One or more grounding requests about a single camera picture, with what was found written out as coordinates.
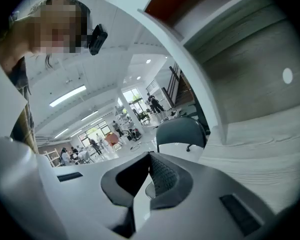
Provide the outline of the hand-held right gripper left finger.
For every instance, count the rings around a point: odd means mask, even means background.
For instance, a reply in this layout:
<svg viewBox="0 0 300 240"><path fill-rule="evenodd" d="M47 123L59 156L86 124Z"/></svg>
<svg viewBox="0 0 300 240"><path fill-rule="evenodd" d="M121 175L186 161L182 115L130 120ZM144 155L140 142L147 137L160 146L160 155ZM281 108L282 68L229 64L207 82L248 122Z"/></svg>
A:
<svg viewBox="0 0 300 240"><path fill-rule="evenodd" d="M128 240L136 232L134 199L149 174L148 153L52 168L39 159L45 194L66 240Z"/></svg>

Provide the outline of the dark staircase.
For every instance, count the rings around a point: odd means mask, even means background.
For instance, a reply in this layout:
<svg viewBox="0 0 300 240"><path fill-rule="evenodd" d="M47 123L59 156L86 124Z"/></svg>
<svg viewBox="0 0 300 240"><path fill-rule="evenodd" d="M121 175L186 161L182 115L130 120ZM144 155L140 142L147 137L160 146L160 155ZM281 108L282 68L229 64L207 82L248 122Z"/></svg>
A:
<svg viewBox="0 0 300 240"><path fill-rule="evenodd" d="M175 62L173 66L169 66L170 78L167 88L162 87L161 90L168 104L172 109L195 100L192 87L186 76Z"/></svg>

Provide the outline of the green and black office chair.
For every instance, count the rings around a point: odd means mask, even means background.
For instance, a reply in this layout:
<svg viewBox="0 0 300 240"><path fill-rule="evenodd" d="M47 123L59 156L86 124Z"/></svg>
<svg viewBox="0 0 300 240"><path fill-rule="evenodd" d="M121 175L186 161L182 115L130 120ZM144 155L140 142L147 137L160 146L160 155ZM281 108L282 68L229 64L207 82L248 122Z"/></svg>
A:
<svg viewBox="0 0 300 240"><path fill-rule="evenodd" d="M141 123L141 125L144 125L144 124L150 122L150 116L145 111L142 111L141 113L138 113L137 118L138 118L139 122Z"/></svg>

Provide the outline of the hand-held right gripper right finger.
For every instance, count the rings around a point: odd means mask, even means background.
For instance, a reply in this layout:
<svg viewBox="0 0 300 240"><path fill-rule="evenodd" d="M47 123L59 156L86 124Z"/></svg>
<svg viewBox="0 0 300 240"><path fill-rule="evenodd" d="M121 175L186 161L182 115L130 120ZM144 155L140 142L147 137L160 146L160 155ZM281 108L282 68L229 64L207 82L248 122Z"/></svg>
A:
<svg viewBox="0 0 300 240"><path fill-rule="evenodd" d="M275 218L255 193L226 173L151 152L155 188L136 240L254 240Z"/></svg>

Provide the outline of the white shelving rack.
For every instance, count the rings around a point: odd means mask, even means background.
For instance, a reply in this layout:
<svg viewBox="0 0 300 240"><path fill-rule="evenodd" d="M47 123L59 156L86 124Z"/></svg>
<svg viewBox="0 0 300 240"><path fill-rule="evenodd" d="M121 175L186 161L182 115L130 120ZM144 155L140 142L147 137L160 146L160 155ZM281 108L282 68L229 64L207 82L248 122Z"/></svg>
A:
<svg viewBox="0 0 300 240"><path fill-rule="evenodd" d="M130 127L131 118L123 106L115 106L115 121L121 128L127 129Z"/></svg>

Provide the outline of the long ceiling tube light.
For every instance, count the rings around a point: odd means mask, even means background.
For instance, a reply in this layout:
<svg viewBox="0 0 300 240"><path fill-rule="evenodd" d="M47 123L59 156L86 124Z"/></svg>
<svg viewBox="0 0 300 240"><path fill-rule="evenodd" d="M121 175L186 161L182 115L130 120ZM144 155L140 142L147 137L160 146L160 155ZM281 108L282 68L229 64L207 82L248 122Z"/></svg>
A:
<svg viewBox="0 0 300 240"><path fill-rule="evenodd" d="M91 116L93 116L93 115L97 114L98 112L99 112L99 111L98 111L98 110L96 110L96 111L94 111L94 112L90 113L89 115L87 115L87 116L85 116L84 118L82 118L82 119L81 119L81 121L84 121L84 120L86 120L86 119L90 118Z"/></svg>
<svg viewBox="0 0 300 240"><path fill-rule="evenodd" d="M85 91L87 88L85 85L79 86L75 89L73 89L70 92L67 92L66 94L62 95L61 97L57 98L56 100L52 101L49 106L54 108L55 106L57 106L58 104L64 102L65 100Z"/></svg>
<svg viewBox="0 0 300 240"><path fill-rule="evenodd" d="M57 139L58 137L60 137L62 134L66 133L69 130L69 128L64 129L63 131L59 132L54 139Z"/></svg>

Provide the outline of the person's torso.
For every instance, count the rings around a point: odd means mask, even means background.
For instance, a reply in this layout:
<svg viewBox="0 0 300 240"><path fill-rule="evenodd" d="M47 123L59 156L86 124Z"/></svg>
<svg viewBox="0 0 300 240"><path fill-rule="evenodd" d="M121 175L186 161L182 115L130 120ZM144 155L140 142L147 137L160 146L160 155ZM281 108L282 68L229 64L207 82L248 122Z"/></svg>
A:
<svg viewBox="0 0 300 240"><path fill-rule="evenodd" d="M21 143L29 146L33 152L38 153L38 146L35 139L34 120L29 105L29 80L27 77L27 68L25 57L22 57L17 64L12 68L12 72L8 75L12 84L20 92L26 100L26 105L21 111L13 129L11 137Z"/></svg>

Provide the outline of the orange chair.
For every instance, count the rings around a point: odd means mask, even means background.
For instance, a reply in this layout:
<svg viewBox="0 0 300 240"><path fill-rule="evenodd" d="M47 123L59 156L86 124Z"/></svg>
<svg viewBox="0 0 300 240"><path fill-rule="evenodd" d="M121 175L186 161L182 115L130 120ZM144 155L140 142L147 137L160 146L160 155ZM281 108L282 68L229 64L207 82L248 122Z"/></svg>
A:
<svg viewBox="0 0 300 240"><path fill-rule="evenodd" d="M119 144L121 146L121 142L117 135L114 133L107 133L105 136L105 141L108 143L108 145L113 149L116 144Z"/></svg>

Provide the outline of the large window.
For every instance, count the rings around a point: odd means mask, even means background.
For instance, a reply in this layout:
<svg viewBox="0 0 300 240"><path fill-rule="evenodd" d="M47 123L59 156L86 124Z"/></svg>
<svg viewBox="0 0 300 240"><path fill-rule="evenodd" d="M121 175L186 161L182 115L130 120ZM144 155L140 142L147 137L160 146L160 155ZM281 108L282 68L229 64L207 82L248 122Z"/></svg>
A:
<svg viewBox="0 0 300 240"><path fill-rule="evenodd" d="M97 144L99 139L105 139L106 135L111 133L110 128L108 127L105 120L99 121L91 126L91 128L84 130L81 134L78 135L79 140L84 147L90 145L89 139L94 140Z"/></svg>
<svg viewBox="0 0 300 240"><path fill-rule="evenodd" d="M138 114L144 111L143 107L141 106L141 101L143 100L143 98L137 88L124 91L122 94L132 110L135 110Z"/></svg>

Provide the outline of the black folding chair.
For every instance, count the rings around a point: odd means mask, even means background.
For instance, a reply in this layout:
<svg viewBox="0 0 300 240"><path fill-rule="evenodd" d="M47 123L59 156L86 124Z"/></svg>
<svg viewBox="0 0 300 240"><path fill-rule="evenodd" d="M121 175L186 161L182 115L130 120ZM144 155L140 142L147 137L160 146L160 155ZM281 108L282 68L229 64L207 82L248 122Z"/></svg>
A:
<svg viewBox="0 0 300 240"><path fill-rule="evenodd" d="M197 120L188 116L164 121L156 131L157 152L160 152L160 145L172 143L188 144L187 152L192 145L204 149L207 144L205 129Z"/></svg>

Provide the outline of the white pillar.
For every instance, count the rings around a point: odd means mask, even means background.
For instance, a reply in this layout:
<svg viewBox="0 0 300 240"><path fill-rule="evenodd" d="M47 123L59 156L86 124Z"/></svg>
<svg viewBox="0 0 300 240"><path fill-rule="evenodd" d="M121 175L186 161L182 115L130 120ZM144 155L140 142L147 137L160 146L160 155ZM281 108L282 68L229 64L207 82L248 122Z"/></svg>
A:
<svg viewBox="0 0 300 240"><path fill-rule="evenodd" d="M118 98L120 99L120 101L122 102L124 108L126 109L127 113L129 114L131 120L133 121L135 127L138 129L138 131L143 134L143 127L140 123L140 121L138 120L136 114L134 113L134 111L132 110L132 108L130 107L127 99L125 98L125 96L123 95L123 92L121 90L121 88L117 89L117 94L118 94Z"/></svg>

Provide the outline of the light wood-grain table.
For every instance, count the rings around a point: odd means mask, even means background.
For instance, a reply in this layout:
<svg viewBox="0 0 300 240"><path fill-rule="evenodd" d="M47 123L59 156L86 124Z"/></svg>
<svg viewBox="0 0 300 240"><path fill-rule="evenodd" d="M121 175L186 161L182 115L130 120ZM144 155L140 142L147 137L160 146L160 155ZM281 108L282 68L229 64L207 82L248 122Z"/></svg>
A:
<svg viewBox="0 0 300 240"><path fill-rule="evenodd" d="M198 162L223 171L278 213L300 198L300 105L213 128Z"/></svg>

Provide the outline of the metal balcony railing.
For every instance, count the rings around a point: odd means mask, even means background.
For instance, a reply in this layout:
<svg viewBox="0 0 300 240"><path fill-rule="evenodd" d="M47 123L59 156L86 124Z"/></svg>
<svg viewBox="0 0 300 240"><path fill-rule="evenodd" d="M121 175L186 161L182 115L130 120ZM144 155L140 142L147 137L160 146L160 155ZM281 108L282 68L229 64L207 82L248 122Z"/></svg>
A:
<svg viewBox="0 0 300 240"><path fill-rule="evenodd" d="M152 91L155 92L157 89L160 89L160 86L155 79L146 87L146 91L149 93Z"/></svg>

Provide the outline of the grey wooden desk hutch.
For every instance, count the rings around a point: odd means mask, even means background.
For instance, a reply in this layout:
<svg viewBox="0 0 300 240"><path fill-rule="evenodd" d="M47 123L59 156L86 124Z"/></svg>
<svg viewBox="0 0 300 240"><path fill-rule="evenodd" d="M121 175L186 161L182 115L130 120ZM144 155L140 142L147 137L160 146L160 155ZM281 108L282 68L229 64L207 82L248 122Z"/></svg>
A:
<svg viewBox="0 0 300 240"><path fill-rule="evenodd" d="M212 135L236 123L287 136L300 126L300 38L273 0L106 0L164 46Z"/></svg>

